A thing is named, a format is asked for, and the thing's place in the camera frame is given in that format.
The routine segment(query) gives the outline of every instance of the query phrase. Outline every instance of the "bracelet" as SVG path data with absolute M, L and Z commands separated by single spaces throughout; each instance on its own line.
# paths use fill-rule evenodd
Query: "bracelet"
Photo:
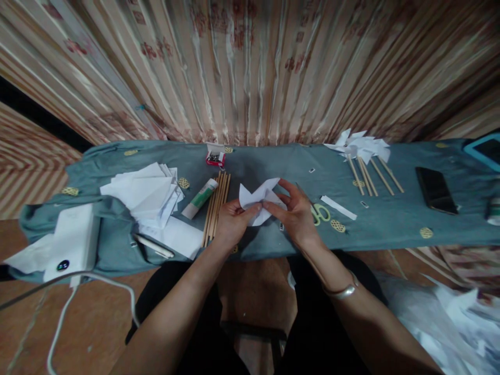
M 356 275 L 351 270 L 348 270 L 348 271 L 353 276 L 354 285 L 350 284 L 346 289 L 344 289 L 343 291 L 338 292 L 338 293 L 334 293 L 332 291 L 329 291 L 323 285 L 323 290 L 327 294 L 327 296 L 335 298 L 335 299 L 344 299 L 344 298 L 349 297 L 351 294 L 354 293 L 354 291 L 356 290 L 356 287 L 359 286 L 359 281 L 358 281 L 358 278 L 356 277 Z

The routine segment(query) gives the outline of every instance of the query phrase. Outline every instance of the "hand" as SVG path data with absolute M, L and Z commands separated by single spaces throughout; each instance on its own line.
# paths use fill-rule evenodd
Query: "hand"
M 288 211 L 271 202 L 264 202 L 262 204 L 264 208 L 283 223 L 290 238 L 300 250 L 321 243 L 314 226 L 309 199 L 287 180 L 281 179 L 278 184 L 290 193 L 290 196 L 277 194 L 286 204 Z
M 232 250 L 243 237 L 250 219 L 261 209 L 262 205 L 256 203 L 245 211 L 241 208 L 239 199 L 223 204 L 219 210 L 219 222 L 214 241 L 218 246 Z

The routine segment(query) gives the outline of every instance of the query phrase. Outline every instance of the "white plastic bag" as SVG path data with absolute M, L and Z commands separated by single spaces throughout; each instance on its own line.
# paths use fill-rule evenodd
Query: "white plastic bag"
M 500 306 L 476 301 L 433 280 L 422 287 L 376 273 L 389 309 L 446 375 L 500 374 Z

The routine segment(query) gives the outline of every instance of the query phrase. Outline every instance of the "black pants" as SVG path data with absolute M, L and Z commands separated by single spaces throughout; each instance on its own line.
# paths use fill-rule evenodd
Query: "black pants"
M 366 264 L 342 251 L 334 253 L 366 289 L 387 305 L 380 285 Z M 298 312 L 276 374 L 369 373 L 309 263 L 302 256 L 290 257 L 288 262 L 297 283 Z M 155 272 L 137 301 L 139 321 L 146 319 L 189 266 L 188 263 L 170 261 Z M 217 285 L 214 285 L 181 360 L 178 374 L 199 374 L 207 370 L 217 374 L 249 374 L 220 327 L 221 313 L 222 304 Z M 132 323 L 127 344 L 135 331 L 136 326 Z

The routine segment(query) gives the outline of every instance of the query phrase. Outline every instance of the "black phone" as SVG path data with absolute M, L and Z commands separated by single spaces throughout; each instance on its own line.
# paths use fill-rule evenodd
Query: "black phone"
M 427 206 L 447 214 L 458 215 L 457 207 L 448 190 L 443 174 L 422 167 L 417 167 L 415 170 Z

